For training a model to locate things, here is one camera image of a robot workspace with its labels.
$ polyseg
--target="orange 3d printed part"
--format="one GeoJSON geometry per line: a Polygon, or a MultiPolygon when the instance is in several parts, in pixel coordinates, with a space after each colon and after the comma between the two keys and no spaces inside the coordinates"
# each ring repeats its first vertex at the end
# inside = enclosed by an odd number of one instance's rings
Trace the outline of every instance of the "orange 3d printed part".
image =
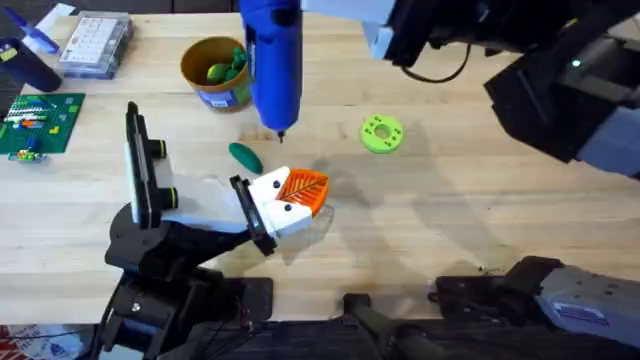
{"type": "Polygon", "coordinates": [[[312,216],[316,216],[324,205],[328,192],[329,178],[325,174],[307,169],[291,169],[277,199],[308,206],[312,216]]]}

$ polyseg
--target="plastic storage box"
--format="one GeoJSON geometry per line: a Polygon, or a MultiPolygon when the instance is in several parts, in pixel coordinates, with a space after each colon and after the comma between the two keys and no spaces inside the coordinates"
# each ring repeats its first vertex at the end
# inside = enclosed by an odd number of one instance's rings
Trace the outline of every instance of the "plastic storage box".
{"type": "Polygon", "coordinates": [[[113,79],[133,37],[127,13],[82,11],[56,69],[65,77],[113,79]]]}

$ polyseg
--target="black cable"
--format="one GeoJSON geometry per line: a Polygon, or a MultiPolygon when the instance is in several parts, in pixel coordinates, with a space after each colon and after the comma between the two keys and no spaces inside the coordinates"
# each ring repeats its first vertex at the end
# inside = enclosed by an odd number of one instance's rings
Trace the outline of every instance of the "black cable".
{"type": "Polygon", "coordinates": [[[417,81],[421,81],[421,82],[425,82],[425,83],[429,83],[429,84],[443,84],[446,82],[449,82],[455,78],[458,77],[458,75],[460,75],[462,73],[462,71],[464,70],[464,68],[467,66],[467,62],[469,62],[469,56],[471,55],[471,44],[467,44],[467,50],[466,53],[464,55],[464,61],[462,62],[462,65],[460,65],[460,67],[458,68],[458,70],[456,70],[453,74],[442,78],[442,79],[430,79],[430,78],[426,78],[422,75],[418,75],[414,72],[412,72],[411,70],[407,69],[407,67],[403,66],[402,67],[402,72],[407,75],[408,77],[412,78],[413,80],[417,80],[417,81]]]}
{"type": "Polygon", "coordinates": [[[91,331],[91,330],[93,330],[93,329],[83,329],[83,330],[69,331],[69,332],[60,333],[60,334],[38,335],[38,336],[0,336],[0,340],[50,339],[50,338],[56,338],[56,337],[61,337],[61,336],[80,334],[80,333],[91,331]]]}

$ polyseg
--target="green 3d printed gear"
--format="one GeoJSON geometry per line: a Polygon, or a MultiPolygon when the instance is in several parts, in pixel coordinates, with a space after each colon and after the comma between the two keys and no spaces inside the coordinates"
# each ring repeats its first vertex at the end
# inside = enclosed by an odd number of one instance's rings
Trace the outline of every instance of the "green 3d printed gear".
{"type": "Polygon", "coordinates": [[[374,153],[389,154],[402,144],[404,129],[391,116],[373,115],[362,124],[360,139],[374,153]]]}

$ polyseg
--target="glue gun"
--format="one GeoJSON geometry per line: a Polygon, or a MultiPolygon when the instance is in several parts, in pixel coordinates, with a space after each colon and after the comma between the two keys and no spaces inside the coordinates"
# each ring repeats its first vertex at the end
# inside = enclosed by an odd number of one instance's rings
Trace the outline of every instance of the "glue gun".
{"type": "Polygon", "coordinates": [[[298,120],[302,95],[300,0],[240,0],[253,82],[253,102],[262,123],[278,133],[298,120]]]}

